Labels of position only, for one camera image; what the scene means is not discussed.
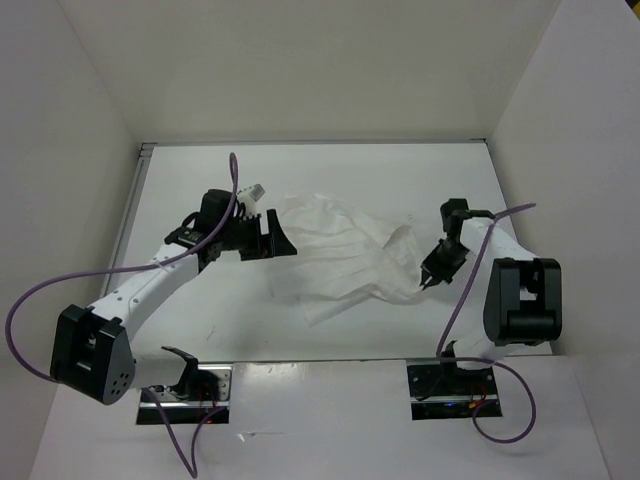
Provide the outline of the white pleated skirt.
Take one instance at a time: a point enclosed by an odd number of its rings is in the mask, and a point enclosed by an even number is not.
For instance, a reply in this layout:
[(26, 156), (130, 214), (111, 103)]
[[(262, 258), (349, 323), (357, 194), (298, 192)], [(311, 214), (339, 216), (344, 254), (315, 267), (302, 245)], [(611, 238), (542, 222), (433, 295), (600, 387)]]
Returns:
[(308, 325), (369, 299), (413, 305), (427, 298), (420, 265), (437, 243), (433, 222), (380, 217), (317, 193), (286, 196), (278, 217), (297, 254), (267, 269), (270, 293), (299, 306)]

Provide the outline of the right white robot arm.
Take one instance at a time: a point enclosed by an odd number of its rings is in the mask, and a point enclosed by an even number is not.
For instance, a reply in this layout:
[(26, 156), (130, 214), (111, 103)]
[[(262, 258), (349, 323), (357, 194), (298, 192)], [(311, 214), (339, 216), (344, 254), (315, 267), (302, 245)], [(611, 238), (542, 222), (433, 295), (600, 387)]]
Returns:
[[(438, 380), (450, 393), (473, 381), (473, 370), (495, 365), (523, 347), (554, 341), (562, 332), (562, 272), (559, 262), (532, 253), (500, 228), (500, 222), (534, 208), (527, 203), (493, 213), (472, 209), (464, 198), (440, 207), (444, 237), (421, 263), (420, 286), (450, 284), (472, 255), (463, 291), (438, 340), (436, 357), (450, 360)], [(450, 341), (449, 334), (481, 272), (489, 274), (481, 324)]]

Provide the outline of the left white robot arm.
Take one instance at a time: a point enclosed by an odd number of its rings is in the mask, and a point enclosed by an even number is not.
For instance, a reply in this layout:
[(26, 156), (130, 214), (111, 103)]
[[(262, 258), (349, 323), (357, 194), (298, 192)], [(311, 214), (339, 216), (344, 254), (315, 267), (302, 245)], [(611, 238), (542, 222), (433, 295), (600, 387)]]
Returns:
[(195, 356), (170, 346), (136, 354), (131, 341), (170, 296), (222, 253), (236, 251), (243, 261), (296, 255), (276, 211), (256, 212), (263, 193), (258, 184), (238, 195), (208, 190), (199, 210), (165, 237), (144, 270), (87, 307), (68, 306), (57, 322), (51, 377), (104, 405), (130, 389), (159, 385), (184, 400), (211, 382)]

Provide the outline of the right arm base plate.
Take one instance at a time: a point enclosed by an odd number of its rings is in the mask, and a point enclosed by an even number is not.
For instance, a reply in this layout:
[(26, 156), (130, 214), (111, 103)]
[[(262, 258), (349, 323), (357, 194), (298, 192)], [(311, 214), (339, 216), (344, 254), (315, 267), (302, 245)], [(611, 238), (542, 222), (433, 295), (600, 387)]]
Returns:
[(498, 389), (491, 367), (463, 370), (456, 364), (408, 363), (406, 366), (413, 421), (501, 417)]

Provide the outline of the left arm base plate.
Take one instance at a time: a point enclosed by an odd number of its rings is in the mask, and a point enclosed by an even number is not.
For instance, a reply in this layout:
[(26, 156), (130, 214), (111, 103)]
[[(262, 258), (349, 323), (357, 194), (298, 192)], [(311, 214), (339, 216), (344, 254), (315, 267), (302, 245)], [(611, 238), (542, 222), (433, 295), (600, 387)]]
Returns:
[(154, 399), (140, 395), (136, 424), (164, 423), (156, 402), (171, 425), (228, 424), (232, 380), (232, 364), (209, 363), (199, 366), (198, 376), (183, 393), (165, 385), (151, 386)]

